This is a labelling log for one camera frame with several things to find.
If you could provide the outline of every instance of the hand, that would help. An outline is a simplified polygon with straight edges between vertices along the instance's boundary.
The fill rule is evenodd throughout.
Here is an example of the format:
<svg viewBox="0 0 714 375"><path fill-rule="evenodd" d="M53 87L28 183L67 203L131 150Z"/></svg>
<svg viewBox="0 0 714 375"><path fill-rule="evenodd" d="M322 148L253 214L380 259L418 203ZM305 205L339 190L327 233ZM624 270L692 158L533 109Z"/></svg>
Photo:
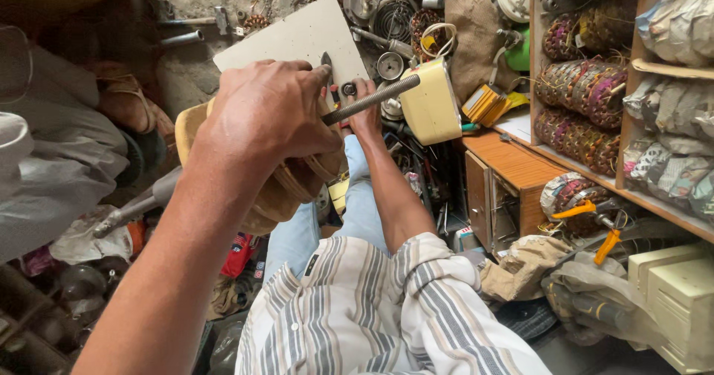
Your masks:
<svg viewBox="0 0 714 375"><path fill-rule="evenodd" d="M226 70L192 149L205 148L210 158L225 156L237 164L246 153L278 164L339 149L342 139L316 113L330 73L327 65L312 69L300 60L263 60Z"/></svg>
<svg viewBox="0 0 714 375"><path fill-rule="evenodd" d="M365 81L362 78L356 78L352 81L357 88L357 98L362 99L375 92L375 86L373 80ZM350 104L354 102L353 96L348 96L347 100ZM380 114L380 107L377 105L372 105L362 110L361 112L352 115L350 117L350 127L354 131L357 138L367 139L369 137L378 136L382 137L382 118Z"/></svg>

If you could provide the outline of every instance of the forearm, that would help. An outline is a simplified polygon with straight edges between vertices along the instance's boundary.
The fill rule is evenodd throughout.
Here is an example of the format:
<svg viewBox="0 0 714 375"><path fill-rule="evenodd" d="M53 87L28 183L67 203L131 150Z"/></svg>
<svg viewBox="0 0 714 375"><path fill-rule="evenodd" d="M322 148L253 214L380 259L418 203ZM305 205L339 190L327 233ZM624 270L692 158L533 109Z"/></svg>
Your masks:
<svg viewBox="0 0 714 375"><path fill-rule="evenodd" d="M191 370L213 283L272 167L244 161L241 175L228 179L220 164L190 163L151 241L103 312L75 374Z"/></svg>
<svg viewBox="0 0 714 375"><path fill-rule="evenodd" d="M436 233L433 219L392 160L378 133L358 135L372 178L372 189L389 252L417 234Z"/></svg>

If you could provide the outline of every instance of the orange handle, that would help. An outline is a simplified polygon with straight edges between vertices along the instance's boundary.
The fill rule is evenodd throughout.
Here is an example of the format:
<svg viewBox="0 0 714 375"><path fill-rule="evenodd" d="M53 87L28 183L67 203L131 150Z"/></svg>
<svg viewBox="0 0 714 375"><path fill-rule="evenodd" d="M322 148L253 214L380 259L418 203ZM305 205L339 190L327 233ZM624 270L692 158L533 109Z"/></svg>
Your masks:
<svg viewBox="0 0 714 375"><path fill-rule="evenodd" d="M596 265L602 265L602 262L605 261L605 257L612 251L612 247L620 241L620 231L614 228L610 230L608 237L605 238L605 242L602 243L598 253L595 254L593 262L595 262Z"/></svg>
<svg viewBox="0 0 714 375"><path fill-rule="evenodd" d="M585 200L585 205L576 206L575 208L568 209L564 212L560 212L559 214L554 214L553 218L566 218L566 217L584 214L586 212L594 212L594 211L595 211L595 204L593 202L591 202L590 200Z"/></svg>

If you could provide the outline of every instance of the cream plastic housing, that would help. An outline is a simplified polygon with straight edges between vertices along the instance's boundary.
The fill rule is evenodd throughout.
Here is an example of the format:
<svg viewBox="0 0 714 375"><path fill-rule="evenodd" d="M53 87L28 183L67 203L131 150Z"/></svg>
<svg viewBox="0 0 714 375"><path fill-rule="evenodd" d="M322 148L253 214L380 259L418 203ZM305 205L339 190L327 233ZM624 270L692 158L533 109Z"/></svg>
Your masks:
<svg viewBox="0 0 714 375"><path fill-rule="evenodd" d="M422 145L461 136L461 117L443 58L425 62L404 72L401 79L418 75L419 86L400 95L409 128Z"/></svg>

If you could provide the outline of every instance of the shirt sleeve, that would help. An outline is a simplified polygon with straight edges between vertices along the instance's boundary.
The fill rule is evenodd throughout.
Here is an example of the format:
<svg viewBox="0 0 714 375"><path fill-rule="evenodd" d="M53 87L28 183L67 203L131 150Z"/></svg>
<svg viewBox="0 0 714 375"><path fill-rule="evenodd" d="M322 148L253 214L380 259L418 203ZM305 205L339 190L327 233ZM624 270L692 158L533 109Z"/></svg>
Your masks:
<svg viewBox="0 0 714 375"><path fill-rule="evenodd" d="M479 276L431 233L407 240L390 261L391 298L402 303L409 351L435 374L549 374L477 295Z"/></svg>

